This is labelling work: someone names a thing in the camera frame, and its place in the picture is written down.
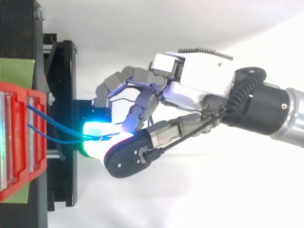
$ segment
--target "glowing blue light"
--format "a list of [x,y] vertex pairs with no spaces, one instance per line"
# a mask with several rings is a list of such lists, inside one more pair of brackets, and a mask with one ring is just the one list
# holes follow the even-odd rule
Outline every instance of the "glowing blue light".
[[114,123],[86,122],[83,127],[83,134],[101,136],[111,133],[119,134],[107,141],[84,141],[83,149],[86,154],[92,158],[98,158],[104,163],[104,156],[113,145],[133,136],[131,133],[122,132],[121,126]]

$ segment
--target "black cylindrical housing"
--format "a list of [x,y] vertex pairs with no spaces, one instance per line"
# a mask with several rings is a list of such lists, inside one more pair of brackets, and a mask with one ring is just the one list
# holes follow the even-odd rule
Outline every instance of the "black cylindrical housing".
[[285,90],[262,84],[241,104],[234,115],[223,118],[222,123],[271,135],[284,123],[288,108],[289,96]]

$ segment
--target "white object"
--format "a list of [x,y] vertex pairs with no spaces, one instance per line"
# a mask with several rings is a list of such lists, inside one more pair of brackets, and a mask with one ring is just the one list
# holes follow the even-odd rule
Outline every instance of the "white object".
[[202,109],[201,101],[208,93],[188,88],[180,82],[171,82],[162,93],[165,101],[186,109]]
[[232,61],[207,53],[166,54],[185,59],[182,86],[228,98],[235,72]]
[[164,55],[164,54],[156,54],[154,61],[152,62],[151,69],[161,70],[165,72],[172,72],[174,65],[175,57]]

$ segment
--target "robotic hand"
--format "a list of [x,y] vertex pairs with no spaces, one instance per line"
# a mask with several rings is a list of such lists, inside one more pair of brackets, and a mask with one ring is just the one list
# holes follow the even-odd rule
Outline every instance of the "robotic hand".
[[[266,72],[257,67],[235,71],[232,60],[201,48],[166,52],[157,54],[147,70],[127,66],[99,85],[93,110],[109,119],[111,97],[128,87],[141,91],[122,124],[122,130],[134,136],[114,145],[104,157],[110,174],[133,175],[167,149],[209,133],[220,123],[304,147],[304,93],[265,83]],[[142,129],[159,103],[191,114]]]

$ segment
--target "wire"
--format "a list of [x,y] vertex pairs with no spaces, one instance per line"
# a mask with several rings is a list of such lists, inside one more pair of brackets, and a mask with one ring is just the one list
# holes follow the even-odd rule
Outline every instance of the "wire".
[[129,101],[129,102],[135,103],[135,101],[129,100],[127,98],[119,98],[119,99],[113,100],[112,102],[120,101],[120,100],[126,100],[126,101]]
[[47,122],[49,122],[50,124],[54,125],[56,128],[76,137],[76,138],[87,138],[87,139],[91,139],[91,140],[97,140],[99,141],[101,138],[107,137],[107,136],[113,136],[113,135],[117,135],[118,133],[112,133],[112,134],[106,134],[106,135],[102,135],[102,136],[94,136],[94,135],[87,135],[87,134],[82,134],[79,132],[76,132],[72,129],[69,129],[63,125],[61,125],[60,123],[56,122],[55,120],[53,120],[52,118],[50,118],[49,116],[47,116],[46,114],[44,114],[42,111],[34,108],[33,106],[28,105],[28,109],[32,110],[33,112],[37,113],[39,116],[41,116],[41,118],[45,119]]
[[152,115],[150,116],[149,120],[150,120],[151,125],[154,125],[154,120],[152,118]]
[[32,126],[30,124],[28,124],[28,127],[33,129],[35,132],[41,134],[43,137],[46,137],[47,139],[54,141],[56,143],[60,143],[60,144],[77,144],[77,143],[82,143],[83,141],[89,140],[89,139],[83,139],[83,140],[77,140],[77,141],[63,141],[63,140],[52,138],[52,137],[42,133],[41,131],[39,131],[37,128],[35,128],[34,126]]
[[169,144],[169,145],[167,145],[163,148],[160,148],[159,150],[161,151],[161,153],[164,153],[166,150],[171,149],[173,146],[176,146],[177,144],[179,144],[179,143],[185,141],[186,139],[191,138],[195,134],[201,132],[204,128],[208,127],[210,124],[214,123],[218,119],[221,119],[221,118],[226,117],[228,115],[229,114],[227,114],[227,113],[223,113],[223,114],[220,114],[218,116],[213,117],[211,120],[205,122],[202,126],[197,128],[196,130],[190,132],[189,134],[185,135],[184,137],[180,138],[179,140],[176,140],[175,142],[173,142],[173,143],[171,143],[171,144]]

